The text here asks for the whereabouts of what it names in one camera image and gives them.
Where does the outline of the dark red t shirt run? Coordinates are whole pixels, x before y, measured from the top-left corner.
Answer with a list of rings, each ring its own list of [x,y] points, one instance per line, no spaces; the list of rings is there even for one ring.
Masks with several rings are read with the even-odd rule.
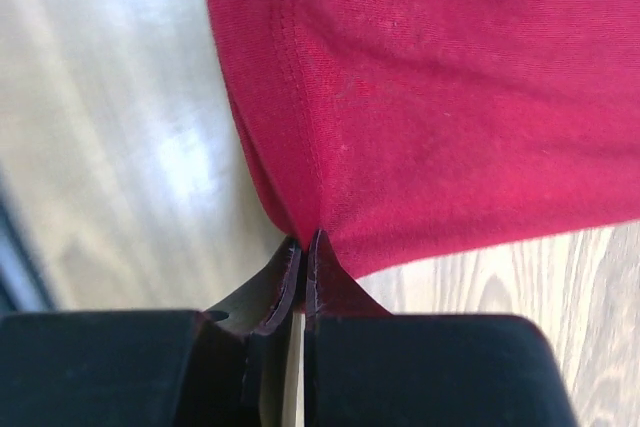
[[[207,0],[271,221],[355,276],[639,216],[639,0]]]

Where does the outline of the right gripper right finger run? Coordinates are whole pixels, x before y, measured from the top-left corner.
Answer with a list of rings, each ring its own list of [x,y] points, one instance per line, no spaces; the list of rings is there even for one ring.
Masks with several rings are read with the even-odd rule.
[[[344,270],[324,230],[314,234],[307,255],[305,316],[392,316]]]

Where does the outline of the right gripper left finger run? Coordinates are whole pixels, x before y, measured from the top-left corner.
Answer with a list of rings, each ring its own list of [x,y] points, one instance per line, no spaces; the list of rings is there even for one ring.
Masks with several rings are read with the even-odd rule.
[[[234,335],[272,332],[292,308],[301,259],[298,243],[285,239],[258,273],[210,307],[207,314]]]

